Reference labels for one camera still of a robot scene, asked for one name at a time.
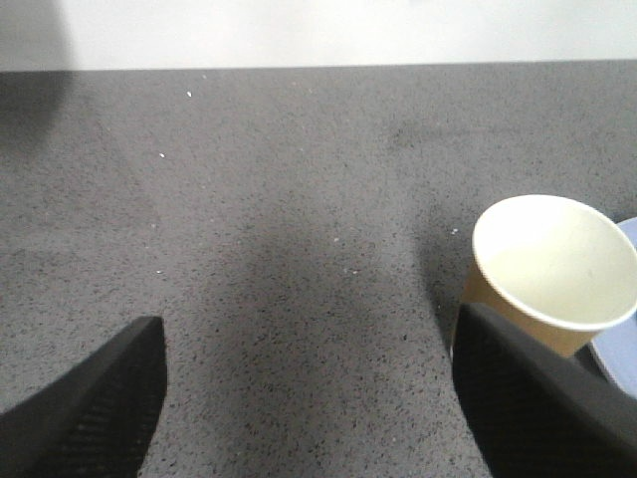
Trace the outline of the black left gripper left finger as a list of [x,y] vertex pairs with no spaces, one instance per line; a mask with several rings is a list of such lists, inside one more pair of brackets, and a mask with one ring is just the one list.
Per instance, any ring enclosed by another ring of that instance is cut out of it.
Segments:
[[140,317],[1,415],[4,477],[135,477],[163,407],[163,321]]

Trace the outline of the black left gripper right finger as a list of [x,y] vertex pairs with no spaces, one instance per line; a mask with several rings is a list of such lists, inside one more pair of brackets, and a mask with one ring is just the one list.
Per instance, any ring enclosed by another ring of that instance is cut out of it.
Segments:
[[483,304],[459,310],[452,377],[493,476],[635,476],[635,399]]

